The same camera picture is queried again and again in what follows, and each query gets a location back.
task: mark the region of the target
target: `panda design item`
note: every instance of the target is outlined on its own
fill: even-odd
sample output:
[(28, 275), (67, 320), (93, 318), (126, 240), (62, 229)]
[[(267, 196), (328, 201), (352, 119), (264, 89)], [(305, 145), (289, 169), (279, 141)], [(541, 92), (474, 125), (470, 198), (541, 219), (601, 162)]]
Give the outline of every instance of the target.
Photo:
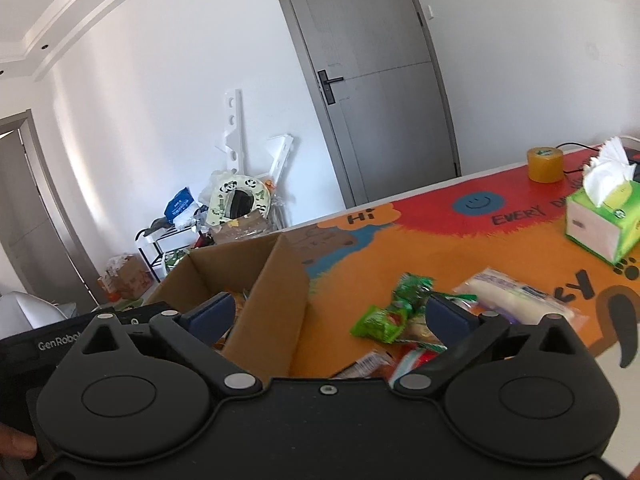
[(255, 178), (247, 175), (229, 175), (225, 180), (220, 181), (220, 186), (209, 204), (207, 223), (209, 225), (220, 225), (224, 222), (232, 221), (225, 217), (226, 205), (233, 195), (233, 191), (239, 190), (254, 197), (254, 204), (251, 211), (258, 210), (263, 217), (267, 218), (271, 206), (271, 194), (267, 187)]

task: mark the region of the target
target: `green tissue box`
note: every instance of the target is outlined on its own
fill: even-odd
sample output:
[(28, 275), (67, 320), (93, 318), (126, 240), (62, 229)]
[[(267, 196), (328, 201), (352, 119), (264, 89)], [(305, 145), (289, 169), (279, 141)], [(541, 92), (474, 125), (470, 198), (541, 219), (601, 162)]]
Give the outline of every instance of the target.
[(619, 186), (596, 207), (584, 188), (566, 198), (566, 235), (611, 264), (640, 240), (640, 184)]

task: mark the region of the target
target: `paw print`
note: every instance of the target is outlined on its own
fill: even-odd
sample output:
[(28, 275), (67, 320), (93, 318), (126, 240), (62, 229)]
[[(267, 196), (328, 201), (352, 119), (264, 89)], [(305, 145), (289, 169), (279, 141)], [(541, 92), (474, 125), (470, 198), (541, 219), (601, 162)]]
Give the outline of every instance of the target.
[(640, 277), (640, 269), (633, 265), (634, 263), (636, 263), (636, 259), (631, 257), (628, 261), (620, 260), (620, 263), (616, 264), (616, 267), (614, 267), (613, 272), (616, 274), (624, 274), (625, 278), (628, 280), (637, 280), (638, 277)]

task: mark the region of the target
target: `ceiling molding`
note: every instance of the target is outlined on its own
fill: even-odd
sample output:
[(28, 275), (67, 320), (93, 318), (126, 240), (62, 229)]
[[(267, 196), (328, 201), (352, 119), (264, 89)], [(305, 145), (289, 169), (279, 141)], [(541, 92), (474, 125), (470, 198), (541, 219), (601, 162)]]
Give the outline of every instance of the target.
[(54, 0), (22, 41), (0, 42), (0, 80), (44, 77), (71, 46), (126, 0)]

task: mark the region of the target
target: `wall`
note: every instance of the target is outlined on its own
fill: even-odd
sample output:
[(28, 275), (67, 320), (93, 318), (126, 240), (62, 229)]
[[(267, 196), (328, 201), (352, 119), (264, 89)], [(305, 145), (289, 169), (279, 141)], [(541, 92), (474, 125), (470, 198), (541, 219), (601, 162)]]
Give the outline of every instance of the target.
[[(277, 0), (127, 0), (43, 85), (62, 140), (44, 150), (50, 160), (68, 156), (81, 193), (62, 200), (88, 205), (92, 221), (74, 223), (99, 269), (131, 250), (179, 189), (197, 196), (223, 167), (215, 144), (223, 94), (233, 88), (243, 92), (248, 173), (269, 169), (265, 139), (296, 137), (281, 188), (289, 221), (344, 208)], [(69, 177), (54, 179), (66, 186)]]
[[(0, 81), (0, 118), (25, 111), (29, 107), (32, 87), (33, 83), (25, 77)], [(12, 290), (26, 292), (4, 248), (0, 246), (0, 294)]]
[(640, 126), (640, 0), (420, 0), (465, 174)]

